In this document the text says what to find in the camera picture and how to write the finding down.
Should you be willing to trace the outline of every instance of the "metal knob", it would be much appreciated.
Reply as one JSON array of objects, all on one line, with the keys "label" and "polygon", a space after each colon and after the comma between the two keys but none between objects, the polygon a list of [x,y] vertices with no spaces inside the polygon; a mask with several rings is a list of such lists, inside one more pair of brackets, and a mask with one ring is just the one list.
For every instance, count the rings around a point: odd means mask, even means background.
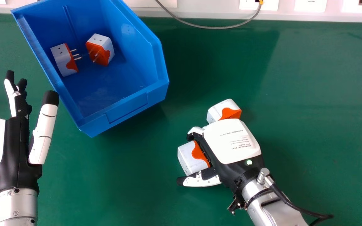
[{"label": "metal knob", "polygon": [[267,168],[262,168],[258,174],[257,182],[261,185],[265,183],[265,177],[269,176],[270,171]]}]

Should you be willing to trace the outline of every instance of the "robotic arm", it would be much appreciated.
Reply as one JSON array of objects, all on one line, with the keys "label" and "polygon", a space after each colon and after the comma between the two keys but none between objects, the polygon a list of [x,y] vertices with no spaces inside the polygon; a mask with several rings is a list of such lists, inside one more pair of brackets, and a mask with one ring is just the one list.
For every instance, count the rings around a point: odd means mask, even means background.
[{"label": "robotic arm", "polygon": [[27,81],[14,84],[14,72],[7,71],[4,81],[11,118],[0,119],[0,226],[37,224],[37,180],[42,176],[58,111],[58,94],[47,91],[29,142]]},{"label": "robotic arm", "polygon": [[317,219],[310,226],[333,218],[295,206],[277,187],[265,168],[260,146],[239,118],[241,109],[228,99],[208,110],[209,125],[193,127],[188,143],[178,147],[178,160],[186,174],[180,186],[223,183],[234,194],[228,210],[245,209],[255,226],[308,226],[301,213]]}]

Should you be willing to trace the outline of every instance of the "blue plastic bin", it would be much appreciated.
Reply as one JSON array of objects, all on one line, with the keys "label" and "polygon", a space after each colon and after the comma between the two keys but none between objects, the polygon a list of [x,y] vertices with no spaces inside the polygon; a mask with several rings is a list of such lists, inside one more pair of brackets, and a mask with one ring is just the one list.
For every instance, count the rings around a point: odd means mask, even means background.
[{"label": "blue plastic bin", "polygon": [[[43,0],[12,14],[61,102],[90,137],[164,100],[161,43],[121,0]],[[85,43],[94,33],[112,40],[108,67],[89,59]],[[60,75],[50,48],[62,43],[82,56],[79,73]]]}]

